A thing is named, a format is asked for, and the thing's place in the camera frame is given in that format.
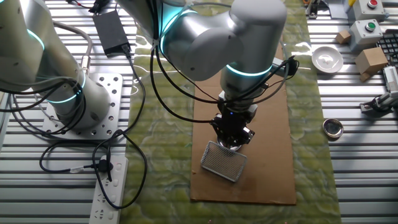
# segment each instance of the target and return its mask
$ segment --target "wire mesh tray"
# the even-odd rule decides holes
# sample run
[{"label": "wire mesh tray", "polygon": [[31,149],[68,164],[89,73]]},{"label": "wire mesh tray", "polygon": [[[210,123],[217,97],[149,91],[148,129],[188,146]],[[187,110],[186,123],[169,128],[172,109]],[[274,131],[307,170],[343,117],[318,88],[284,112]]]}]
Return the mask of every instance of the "wire mesh tray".
[{"label": "wire mesh tray", "polygon": [[245,155],[210,141],[200,163],[202,168],[236,182],[241,176],[247,160]]}]

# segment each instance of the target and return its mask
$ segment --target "white bowl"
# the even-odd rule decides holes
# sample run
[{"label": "white bowl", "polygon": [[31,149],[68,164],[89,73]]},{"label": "white bowl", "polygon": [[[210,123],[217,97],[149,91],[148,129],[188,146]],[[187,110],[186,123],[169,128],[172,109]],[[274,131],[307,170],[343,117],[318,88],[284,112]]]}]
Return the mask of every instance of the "white bowl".
[{"label": "white bowl", "polygon": [[312,63],[321,72],[335,73],[343,67],[343,56],[332,47],[320,47],[312,53]]}]

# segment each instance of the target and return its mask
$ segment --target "green button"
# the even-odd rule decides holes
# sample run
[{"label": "green button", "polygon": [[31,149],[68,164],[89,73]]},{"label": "green button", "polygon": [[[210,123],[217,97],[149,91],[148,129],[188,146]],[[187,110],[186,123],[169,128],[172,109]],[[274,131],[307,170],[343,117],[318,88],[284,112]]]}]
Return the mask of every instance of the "green button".
[{"label": "green button", "polygon": [[376,28],[376,25],[373,22],[370,22],[370,23],[368,23],[368,27],[370,29],[374,29],[374,28]]}]

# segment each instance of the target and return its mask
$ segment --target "black power adapter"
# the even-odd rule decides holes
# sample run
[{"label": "black power adapter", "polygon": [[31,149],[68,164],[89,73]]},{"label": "black power adapter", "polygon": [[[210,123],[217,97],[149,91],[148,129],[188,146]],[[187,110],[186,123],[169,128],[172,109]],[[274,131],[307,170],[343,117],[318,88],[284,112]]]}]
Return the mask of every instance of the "black power adapter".
[{"label": "black power adapter", "polygon": [[93,17],[94,25],[97,29],[99,40],[107,57],[125,54],[122,49],[123,45],[129,46],[129,40],[124,32],[122,22],[119,14],[116,11],[111,11]]}]

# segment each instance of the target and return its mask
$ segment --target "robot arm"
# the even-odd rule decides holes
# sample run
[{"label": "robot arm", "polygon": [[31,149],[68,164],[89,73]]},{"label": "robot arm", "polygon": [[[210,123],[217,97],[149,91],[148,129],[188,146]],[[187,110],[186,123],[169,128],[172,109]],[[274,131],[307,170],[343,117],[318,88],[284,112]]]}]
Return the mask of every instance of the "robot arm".
[{"label": "robot arm", "polygon": [[[284,4],[235,0],[230,11],[208,17],[185,8],[180,1],[157,0],[157,14],[163,16],[154,22],[146,0],[117,2],[136,20],[148,41],[159,41],[167,60],[192,80],[207,80],[221,70],[224,91],[220,100],[245,97],[230,105],[218,104],[221,114],[211,125],[226,147],[249,143],[254,132],[246,124],[256,114],[257,105],[252,102],[262,91],[257,89],[259,83],[282,63],[274,55],[287,17]],[[160,40],[151,39],[153,24],[160,24]]]},{"label": "robot arm", "polygon": [[[109,110],[108,92],[85,75],[59,39],[43,0],[0,1],[0,67],[0,88],[7,91],[24,91],[30,87],[40,90],[59,80],[43,85],[33,83],[56,77],[75,79],[87,102],[84,117],[75,126],[77,129],[95,125]],[[64,85],[47,98],[64,124],[77,119],[71,113],[78,105],[76,96],[72,86]]]}]

